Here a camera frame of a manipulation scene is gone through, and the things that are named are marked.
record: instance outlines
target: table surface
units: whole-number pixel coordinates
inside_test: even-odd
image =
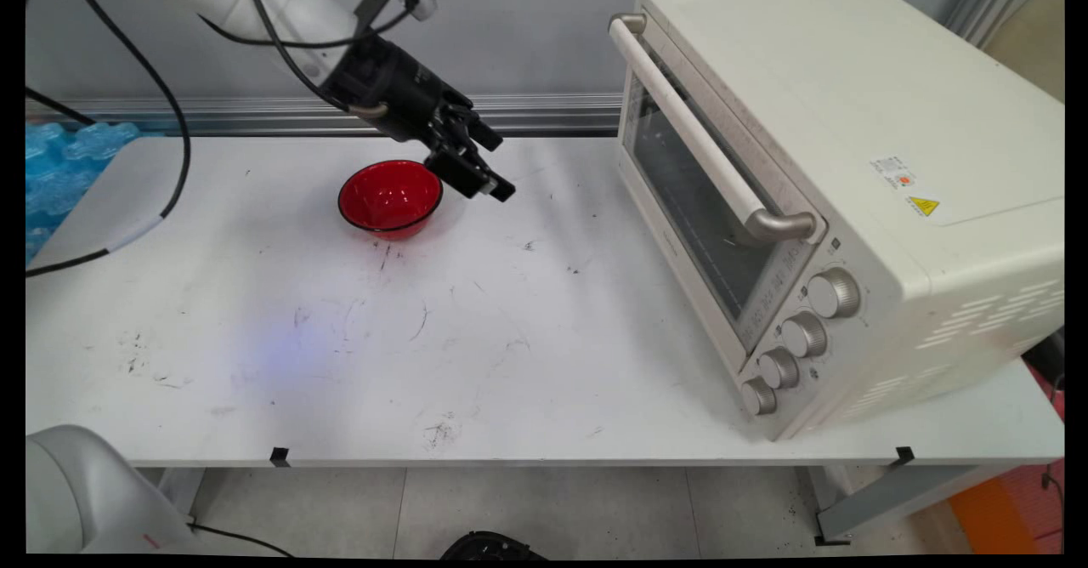
[[[1022,362],[771,443],[623,188],[614,138],[510,138],[506,203],[447,188],[379,242],[336,210],[387,138],[196,138],[173,214],[26,282],[26,432],[85,425],[137,466],[1038,464],[1064,428]],[[125,147],[35,266],[156,214],[175,138]]]

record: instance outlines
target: toaster oven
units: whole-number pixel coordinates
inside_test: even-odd
[[[770,439],[1063,324],[1065,107],[901,0],[636,0],[617,164]]]

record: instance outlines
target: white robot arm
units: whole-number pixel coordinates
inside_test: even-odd
[[[255,0],[172,1],[235,37],[269,38]],[[471,100],[370,28],[388,1],[362,0],[349,13],[333,0],[261,0],[283,41],[355,38],[336,48],[286,49],[324,98],[397,141],[423,141],[431,149],[424,165],[463,196],[508,199],[514,185],[492,172],[474,145],[495,150],[503,138],[481,122]],[[400,1],[419,21],[436,9],[435,0]]]

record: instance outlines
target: sticker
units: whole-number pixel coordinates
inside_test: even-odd
[[[925,217],[929,217],[930,212],[937,208],[937,205],[940,205],[937,200],[926,200],[924,197],[911,197],[911,202],[913,202],[914,207],[917,207],[918,211],[920,211]]]
[[[885,184],[900,193],[903,202],[919,217],[929,217],[940,207],[940,196],[923,184],[902,158],[889,157],[869,161]]]

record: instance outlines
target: bowl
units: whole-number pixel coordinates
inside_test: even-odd
[[[381,239],[405,239],[423,230],[442,202],[442,181],[418,161],[370,164],[341,188],[338,207],[347,223]]]

